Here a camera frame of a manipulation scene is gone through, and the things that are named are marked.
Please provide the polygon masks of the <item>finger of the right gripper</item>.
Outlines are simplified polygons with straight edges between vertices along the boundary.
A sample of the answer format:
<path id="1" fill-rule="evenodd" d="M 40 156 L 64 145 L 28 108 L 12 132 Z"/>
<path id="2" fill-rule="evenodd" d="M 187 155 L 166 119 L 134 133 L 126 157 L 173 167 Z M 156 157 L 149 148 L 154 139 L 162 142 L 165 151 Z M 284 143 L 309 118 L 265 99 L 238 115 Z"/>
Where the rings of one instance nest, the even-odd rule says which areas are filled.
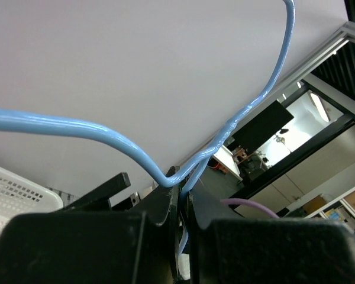
<path id="1" fill-rule="evenodd" d="M 64 210 L 111 210 L 110 198 L 131 185 L 128 174 L 121 172 L 99 185 L 78 200 L 65 206 Z"/>

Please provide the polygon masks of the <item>blue wire hanger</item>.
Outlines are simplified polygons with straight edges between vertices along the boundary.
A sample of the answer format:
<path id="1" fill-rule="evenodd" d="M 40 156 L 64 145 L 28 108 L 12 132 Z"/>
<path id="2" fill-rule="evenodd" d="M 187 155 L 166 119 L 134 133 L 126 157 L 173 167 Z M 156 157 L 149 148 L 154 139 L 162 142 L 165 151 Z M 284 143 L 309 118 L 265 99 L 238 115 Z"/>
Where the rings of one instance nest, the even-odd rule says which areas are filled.
<path id="1" fill-rule="evenodd" d="M 269 96 L 294 1 L 0 1 L 0 165 L 86 193 L 203 169 Z"/>

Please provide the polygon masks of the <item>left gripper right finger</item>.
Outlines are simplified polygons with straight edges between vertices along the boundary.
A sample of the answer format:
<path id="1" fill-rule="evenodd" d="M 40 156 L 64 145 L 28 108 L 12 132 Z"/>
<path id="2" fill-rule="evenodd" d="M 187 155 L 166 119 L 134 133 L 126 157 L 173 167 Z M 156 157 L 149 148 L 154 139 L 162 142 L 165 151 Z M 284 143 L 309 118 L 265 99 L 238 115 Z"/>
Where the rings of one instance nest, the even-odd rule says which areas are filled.
<path id="1" fill-rule="evenodd" d="M 355 283 L 355 235 L 335 221 L 243 218 L 195 185 L 192 283 Z"/>

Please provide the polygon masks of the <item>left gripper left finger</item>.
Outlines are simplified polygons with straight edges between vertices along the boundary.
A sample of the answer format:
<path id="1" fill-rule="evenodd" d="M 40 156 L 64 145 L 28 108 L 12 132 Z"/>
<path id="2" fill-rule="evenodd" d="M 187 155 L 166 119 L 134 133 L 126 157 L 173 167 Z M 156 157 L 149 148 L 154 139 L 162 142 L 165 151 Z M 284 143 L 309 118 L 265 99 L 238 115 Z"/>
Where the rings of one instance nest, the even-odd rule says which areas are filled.
<path id="1" fill-rule="evenodd" d="M 0 283 L 173 283 L 179 188 L 128 211 L 14 217 L 0 235 Z"/>

